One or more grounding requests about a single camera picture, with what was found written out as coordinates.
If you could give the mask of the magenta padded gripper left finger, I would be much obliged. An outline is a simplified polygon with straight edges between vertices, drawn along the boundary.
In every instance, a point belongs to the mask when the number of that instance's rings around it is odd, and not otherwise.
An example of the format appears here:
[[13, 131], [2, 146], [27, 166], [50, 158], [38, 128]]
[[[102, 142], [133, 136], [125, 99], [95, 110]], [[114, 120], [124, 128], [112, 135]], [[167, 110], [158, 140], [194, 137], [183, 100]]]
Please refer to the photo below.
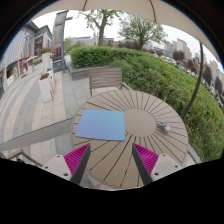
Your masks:
[[90, 144], [85, 144], [65, 156], [55, 155], [42, 166], [42, 169], [79, 185], [90, 154]]

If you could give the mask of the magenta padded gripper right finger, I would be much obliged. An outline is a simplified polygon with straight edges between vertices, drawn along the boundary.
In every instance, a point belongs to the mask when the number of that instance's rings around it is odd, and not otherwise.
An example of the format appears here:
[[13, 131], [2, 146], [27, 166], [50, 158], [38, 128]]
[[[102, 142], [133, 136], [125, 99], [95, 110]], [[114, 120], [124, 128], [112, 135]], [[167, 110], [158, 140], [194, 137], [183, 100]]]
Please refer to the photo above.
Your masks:
[[135, 143], [132, 144], [132, 154], [144, 185], [182, 169], [182, 166], [167, 154], [158, 155]]

